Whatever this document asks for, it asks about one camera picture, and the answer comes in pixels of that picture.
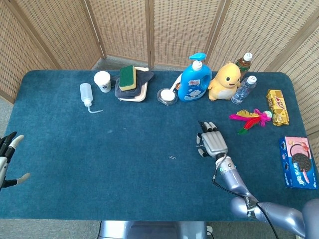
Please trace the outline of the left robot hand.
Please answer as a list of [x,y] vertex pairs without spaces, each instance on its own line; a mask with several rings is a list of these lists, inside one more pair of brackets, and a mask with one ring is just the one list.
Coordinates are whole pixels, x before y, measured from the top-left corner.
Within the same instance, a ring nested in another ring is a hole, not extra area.
[[24,135],[15,137],[16,134],[17,132],[14,131],[0,140],[0,189],[17,186],[25,182],[30,177],[30,173],[26,173],[18,179],[5,179],[8,165],[11,162],[15,150],[19,143],[24,139]]

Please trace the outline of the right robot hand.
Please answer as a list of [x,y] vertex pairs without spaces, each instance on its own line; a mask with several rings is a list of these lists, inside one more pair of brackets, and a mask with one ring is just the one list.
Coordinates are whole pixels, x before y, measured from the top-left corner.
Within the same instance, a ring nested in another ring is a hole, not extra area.
[[226,142],[213,122],[199,121],[202,132],[196,135],[196,147],[202,157],[212,157],[216,160],[228,152]]

